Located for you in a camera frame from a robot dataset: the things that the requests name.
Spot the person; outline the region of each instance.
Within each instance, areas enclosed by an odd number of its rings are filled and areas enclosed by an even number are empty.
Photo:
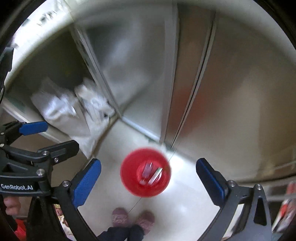
[[[7,215],[17,215],[20,211],[21,204],[19,197],[5,197],[3,199],[4,205],[6,206],[6,214]]]
[[[149,211],[144,211],[136,223],[130,227],[128,213],[123,208],[116,208],[112,212],[113,227],[98,236],[99,241],[141,241],[154,225],[155,217]]]

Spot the metallic cabinet door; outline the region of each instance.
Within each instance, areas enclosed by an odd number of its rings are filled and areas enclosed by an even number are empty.
[[[169,146],[181,127],[205,58],[214,13],[198,6],[178,6],[179,45],[165,143]]]
[[[193,159],[205,157],[227,179],[274,178],[277,167],[295,162],[295,76],[295,65],[277,46],[221,16],[174,147]]]
[[[78,23],[123,120],[159,141],[175,73],[175,5],[107,9]]]

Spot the blue gripper pad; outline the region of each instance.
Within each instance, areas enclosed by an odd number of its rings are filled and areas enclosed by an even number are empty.
[[[45,121],[25,123],[19,128],[19,133],[24,136],[47,131],[48,124]]]
[[[102,166],[98,159],[92,159],[87,167],[80,171],[72,180],[72,203],[75,208],[83,205],[95,185]]]
[[[228,186],[225,178],[215,171],[205,158],[200,158],[196,162],[196,173],[201,179],[212,202],[222,207],[228,194]]]

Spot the human hand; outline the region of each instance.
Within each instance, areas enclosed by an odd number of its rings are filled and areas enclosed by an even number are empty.
[[[6,197],[4,198],[4,204],[6,206],[7,215],[17,215],[20,211],[20,200],[19,197]]]

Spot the pink slipper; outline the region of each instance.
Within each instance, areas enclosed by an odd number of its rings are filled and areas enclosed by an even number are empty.
[[[118,207],[112,212],[113,227],[128,227],[128,213],[125,209]]]
[[[146,235],[150,232],[152,226],[154,225],[154,222],[154,215],[149,211],[144,211],[136,221],[136,224],[144,230],[144,235]]]

